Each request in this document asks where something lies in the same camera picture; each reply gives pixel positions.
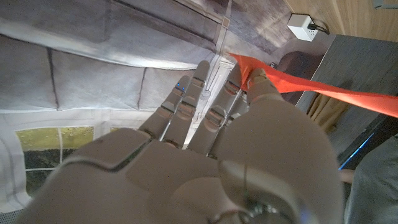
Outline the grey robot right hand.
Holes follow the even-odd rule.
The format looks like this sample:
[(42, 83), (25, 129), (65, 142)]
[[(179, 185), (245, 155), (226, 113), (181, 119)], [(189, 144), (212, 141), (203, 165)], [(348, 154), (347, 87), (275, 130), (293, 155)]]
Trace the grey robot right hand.
[(165, 121), (71, 154), (18, 223), (339, 223), (343, 189), (326, 134), (281, 92), (306, 80), (241, 64), (248, 108), (218, 108), (183, 142), (196, 94)]

